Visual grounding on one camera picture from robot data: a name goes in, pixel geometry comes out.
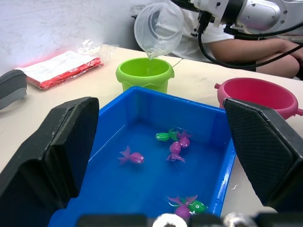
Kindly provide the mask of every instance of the red package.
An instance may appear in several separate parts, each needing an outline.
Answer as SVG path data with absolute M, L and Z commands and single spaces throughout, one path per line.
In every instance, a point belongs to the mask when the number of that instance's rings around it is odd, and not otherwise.
M 50 60 L 17 69 L 27 75 L 29 84 L 47 90 L 96 66 L 103 66 L 100 58 L 68 51 Z

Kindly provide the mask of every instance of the green bucket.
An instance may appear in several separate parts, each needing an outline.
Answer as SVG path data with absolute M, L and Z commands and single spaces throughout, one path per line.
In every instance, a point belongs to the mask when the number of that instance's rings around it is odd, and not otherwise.
M 123 62 L 116 71 L 123 91 L 140 86 L 167 93 L 168 80 L 174 78 L 172 66 L 160 59 L 136 58 Z

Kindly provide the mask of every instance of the blue plastic tray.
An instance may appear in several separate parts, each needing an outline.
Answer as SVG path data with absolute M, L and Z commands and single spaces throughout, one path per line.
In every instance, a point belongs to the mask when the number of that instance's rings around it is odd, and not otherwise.
M 193 134 L 181 161 L 166 161 L 172 140 L 158 132 Z M 143 164 L 119 165 L 129 146 Z M 225 111 L 152 90 L 132 87 L 99 112 L 97 134 L 80 195 L 52 216 L 50 227 L 74 227 L 82 214 L 172 213 L 167 197 L 198 195 L 208 212 L 221 214 L 235 151 Z

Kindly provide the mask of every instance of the table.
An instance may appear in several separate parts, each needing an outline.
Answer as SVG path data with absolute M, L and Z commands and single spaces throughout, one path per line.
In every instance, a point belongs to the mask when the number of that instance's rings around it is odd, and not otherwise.
M 3 170 L 20 144 L 26 140 L 41 124 L 48 112 L 65 101 L 93 96 L 99 99 L 100 107 L 122 93 L 115 71 L 118 65 L 131 58 L 145 57 L 145 53 L 118 48 L 112 58 L 100 69 L 55 87 L 41 91 L 28 86 L 28 95 L 11 106 L 0 111 L 0 171 Z M 168 93 L 193 101 L 218 106 L 214 85 L 237 77 L 260 78 L 279 84 L 297 97 L 303 108 L 303 82 L 273 77 L 244 70 L 232 70 L 221 66 L 181 60 L 174 57 L 161 57 L 169 62 L 175 71 L 175 78 L 169 81 Z M 303 137 L 303 117 L 291 117 L 287 122 Z M 235 160 L 227 190 L 222 215 L 229 212 L 243 212 L 254 215 L 260 211 L 273 211 L 265 208 L 254 193 L 239 160 Z

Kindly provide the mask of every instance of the black cable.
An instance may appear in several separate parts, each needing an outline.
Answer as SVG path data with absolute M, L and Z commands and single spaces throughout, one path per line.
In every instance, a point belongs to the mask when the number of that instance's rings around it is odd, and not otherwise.
M 268 61 L 265 61 L 265 62 L 262 62 L 262 63 L 259 63 L 259 64 L 254 64 L 254 65 L 244 65 L 244 66 L 238 66 L 238 65 L 233 65 L 233 64 L 227 64 L 225 62 L 222 62 L 222 61 L 218 61 L 216 60 L 215 58 L 212 58 L 211 56 L 208 55 L 208 53 L 205 51 L 204 47 L 203 47 L 203 44 L 202 44 L 202 32 L 199 32 L 198 34 L 198 42 L 199 42 L 199 47 L 201 49 L 201 52 L 203 53 L 203 55 L 208 59 L 210 60 L 211 62 L 215 63 L 215 64 L 218 64 L 218 65 L 221 65 L 221 66 L 224 66 L 224 67 L 227 67 L 227 68 L 230 68 L 230 69 L 238 69 L 238 70 L 248 70 L 248 69 L 254 69 L 256 67 L 260 67 L 260 66 L 263 66 L 263 65 L 267 65 L 269 63 L 272 63 L 276 60 L 279 60 L 299 49 L 301 49 L 303 47 L 303 44 L 293 48 L 292 50 L 290 51 L 287 51 L 281 55 L 279 55 L 278 57 L 275 57 L 273 59 L 270 59 Z
M 267 37 L 267 36 L 275 36 L 275 35 L 281 35 L 287 32 L 291 32 L 294 31 L 300 27 L 303 26 L 303 22 L 299 23 L 295 26 L 292 26 L 288 29 L 284 29 L 284 30 L 280 30 L 280 31 L 276 31 L 276 32 L 268 32 L 268 33 L 260 33 L 260 34 L 246 34 L 243 32 L 239 32 L 236 29 L 230 28 L 230 26 L 226 26 L 226 28 L 224 29 L 224 31 L 226 31 L 226 33 L 231 34 L 231 35 L 238 35 L 241 37 L 245 37 L 245 38 L 262 38 L 262 37 Z

